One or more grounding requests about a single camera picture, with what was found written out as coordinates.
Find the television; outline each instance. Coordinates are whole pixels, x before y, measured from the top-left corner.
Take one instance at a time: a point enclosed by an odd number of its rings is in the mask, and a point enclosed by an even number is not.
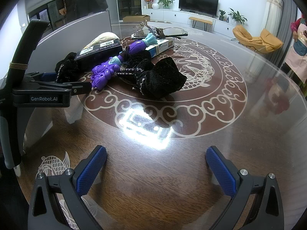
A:
[[[216,16],[219,0],[179,0],[179,8]]]

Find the cardboard box on shelf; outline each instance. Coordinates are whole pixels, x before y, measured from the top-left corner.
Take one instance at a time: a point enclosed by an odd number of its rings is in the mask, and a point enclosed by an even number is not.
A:
[[[137,15],[137,16],[126,16],[122,18],[123,22],[143,22],[144,20],[150,21],[150,16]]]

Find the purple plastic toy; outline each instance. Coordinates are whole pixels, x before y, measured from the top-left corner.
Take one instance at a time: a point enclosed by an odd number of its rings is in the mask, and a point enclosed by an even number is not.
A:
[[[93,81],[92,87],[102,90],[106,86],[108,80],[111,79],[112,75],[119,71],[119,65],[103,63],[103,65],[99,66],[99,73],[91,76],[91,80]]]
[[[145,50],[149,45],[156,45],[157,39],[149,33],[145,39],[137,40],[129,45],[128,54],[134,55],[138,52]],[[107,62],[101,63],[100,65],[92,69],[93,75],[91,76],[92,87],[102,90],[109,79],[115,72],[120,71],[120,66],[124,62],[124,57],[121,55],[110,57]]]

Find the round table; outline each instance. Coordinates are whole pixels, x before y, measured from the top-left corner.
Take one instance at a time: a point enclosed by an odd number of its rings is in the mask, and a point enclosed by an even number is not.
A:
[[[134,27],[112,30],[125,46]],[[184,29],[189,36],[152,60],[174,59],[187,76],[181,91],[151,100],[113,77],[100,92],[72,97],[69,108],[35,109],[19,177],[28,201],[38,172],[61,174],[100,144],[108,159],[83,201],[103,229],[209,229],[230,200],[206,165],[205,152],[215,145],[238,169],[276,175],[291,229],[307,206],[306,101],[263,56]]]

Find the apron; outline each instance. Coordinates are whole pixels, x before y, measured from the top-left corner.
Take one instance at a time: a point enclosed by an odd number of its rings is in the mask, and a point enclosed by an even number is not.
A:
[[[298,40],[289,49],[285,62],[296,73],[300,80],[305,83],[307,79],[307,38],[303,34],[307,30],[306,20],[300,21],[297,30]]]

